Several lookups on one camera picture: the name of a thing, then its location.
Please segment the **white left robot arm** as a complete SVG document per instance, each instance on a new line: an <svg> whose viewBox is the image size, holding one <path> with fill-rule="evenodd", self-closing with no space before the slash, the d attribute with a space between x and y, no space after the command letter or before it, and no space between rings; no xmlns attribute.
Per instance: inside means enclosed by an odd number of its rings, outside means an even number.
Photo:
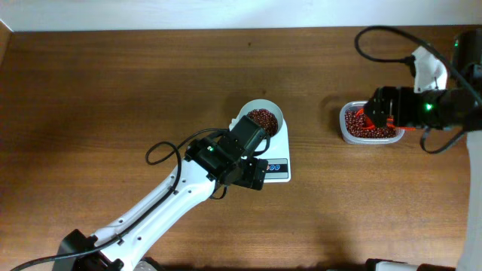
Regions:
<svg viewBox="0 0 482 271"><path fill-rule="evenodd" d="M205 137L185 142L185 154L173 148L177 165L171 174L127 213L85 236L67 235L54 270L138 270L145 254L183 215L232 184L260 190L267 161L259 144L270 135L249 117L232 129L207 129Z"/></svg>

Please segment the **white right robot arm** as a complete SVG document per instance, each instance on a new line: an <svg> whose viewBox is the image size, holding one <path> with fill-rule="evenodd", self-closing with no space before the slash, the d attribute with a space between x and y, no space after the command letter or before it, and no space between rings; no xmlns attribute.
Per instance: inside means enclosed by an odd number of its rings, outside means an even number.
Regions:
<svg viewBox="0 0 482 271"><path fill-rule="evenodd" d="M364 106L376 127L422 129L419 145L426 153L426 140L433 130L459 128L457 134L435 149L441 154L466 139L470 163L470 189L465 244L456 269L481 268L481 30L454 38L453 58L447 60L430 43L392 26L369 26L354 40L365 59L375 58L360 47L361 37L372 31L391 32L412 41L417 49L399 62L410 67L412 87L380 87Z"/></svg>

